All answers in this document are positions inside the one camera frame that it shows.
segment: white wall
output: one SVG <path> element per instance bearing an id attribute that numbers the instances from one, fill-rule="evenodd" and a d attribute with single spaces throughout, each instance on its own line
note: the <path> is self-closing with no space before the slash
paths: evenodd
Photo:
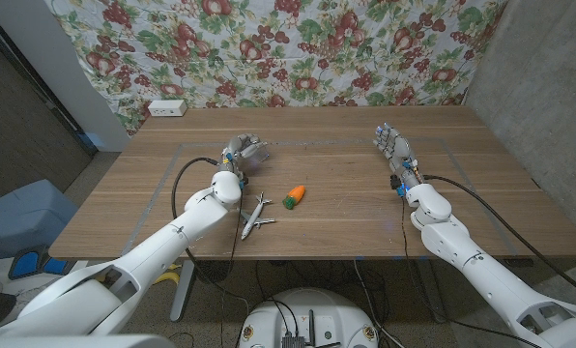
<path id="1" fill-rule="evenodd" d="M 576 1 L 509 1 L 466 105 L 576 223 Z"/>
<path id="2" fill-rule="evenodd" d="M 0 25 L 101 151 L 123 151 L 125 129 L 77 63 L 69 37 L 43 0 L 0 0 Z"/>

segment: airplane wing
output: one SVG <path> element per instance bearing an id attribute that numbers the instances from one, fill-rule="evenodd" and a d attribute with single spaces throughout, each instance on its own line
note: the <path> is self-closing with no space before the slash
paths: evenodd
<path id="1" fill-rule="evenodd" d="M 242 216 L 243 219 L 245 220 L 245 221 L 244 221 L 244 224 L 246 224 L 248 221 L 251 220 L 251 215 L 250 215 L 250 214 L 246 213 L 246 212 L 243 211 L 243 210 L 239 210 L 239 212 L 241 213 L 241 216 Z M 274 218 L 257 218 L 257 219 L 253 222 L 253 224 L 256 225 L 256 226 L 258 226 L 258 228 L 260 228 L 260 225 L 261 225 L 261 224 L 263 224 L 263 223 L 268 223 L 268 222 L 275 222 L 275 219 L 274 219 Z"/>
<path id="2" fill-rule="evenodd" d="M 260 228 L 260 225 L 263 223 L 267 223 L 267 222 L 275 222 L 274 218 L 257 218 L 253 224 L 255 224 L 256 226 L 258 226 L 258 228 Z"/>
<path id="3" fill-rule="evenodd" d="M 245 219 L 244 223 L 247 223 L 251 219 L 251 215 L 246 213 L 243 209 L 239 209 L 241 216 Z"/>

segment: yellow object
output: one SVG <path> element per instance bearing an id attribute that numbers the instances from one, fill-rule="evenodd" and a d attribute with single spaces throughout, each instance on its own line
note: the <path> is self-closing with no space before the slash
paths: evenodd
<path id="1" fill-rule="evenodd" d="M 282 200 L 281 202 L 284 204 L 284 207 L 288 209 L 293 209 L 297 205 L 297 203 L 301 201 L 301 198 L 303 198 L 304 194 L 305 194 L 305 186 L 303 185 L 297 186 L 293 188 L 290 192 L 288 192 L 286 198 L 284 198 L 284 200 Z"/>
<path id="2" fill-rule="evenodd" d="M 174 281 L 177 285 L 179 285 L 179 280 L 181 278 L 179 277 L 179 275 L 177 275 L 173 272 L 166 272 L 166 273 L 160 275 L 157 278 L 157 280 L 155 280 L 155 282 L 153 284 L 157 284 L 157 283 L 164 281 L 164 280 L 167 280 L 167 279 L 170 279 L 170 280 Z"/>

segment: blue cushion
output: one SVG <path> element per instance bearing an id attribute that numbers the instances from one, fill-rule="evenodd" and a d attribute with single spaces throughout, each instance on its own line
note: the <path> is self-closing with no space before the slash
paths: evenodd
<path id="1" fill-rule="evenodd" d="M 32 274 L 37 271 L 39 264 L 39 254 L 36 251 L 28 252 L 17 259 L 11 276 L 18 277 Z"/>
<path id="2" fill-rule="evenodd" d="M 45 263 L 45 266 L 43 266 L 43 270 L 47 273 L 60 275 L 65 270 L 65 266 L 67 266 L 67 261 L 60 261 L 50 258 Z"/>
<path id="3" fill-rule="evenodd" d="M 48 180 L 0 197 L 0 258 L 13 257 L 28 247 L 50 246 L 76 211 Z"/>

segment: wooden table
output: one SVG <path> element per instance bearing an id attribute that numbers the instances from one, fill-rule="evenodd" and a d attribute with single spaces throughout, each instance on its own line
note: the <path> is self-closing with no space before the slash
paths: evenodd
<path id="1" fill-rule="evenodd" d="M 476 190 L 547 256 L 576 258 L 576 227 L 467 107 L 317 107 L 189 110 L 185 117 L 152 118 L 118 157 L 63 231 L 50 254 L 63 259 L 112 259 L 172 219 L 174 178 L 195 157 L 217 159 L 234 135 L 253 132 L 269 142 L 270 157 L 255 172 L 243 198 L 272 199 L 254 229 L 236 245 L 235 259 L 369 259 L 404 256 L 402 202 L 389 186 L 389 164 L 371 140 L 388 122 L 410 141 L 423 174 L 448 177 Z M 177 206 L 206 188 L 216 169 L 200 162 L 179 184 Z M 465 192 L 432 185 L 453 206 L 473 239 L 498 257 L 531 253 Z M 305 185 L 292 211 L 281 200 Z M 412 257 L 431 255 L 406 209 Z M 191 246 L 200 259 L 228 259 L 236 212 Z"/>

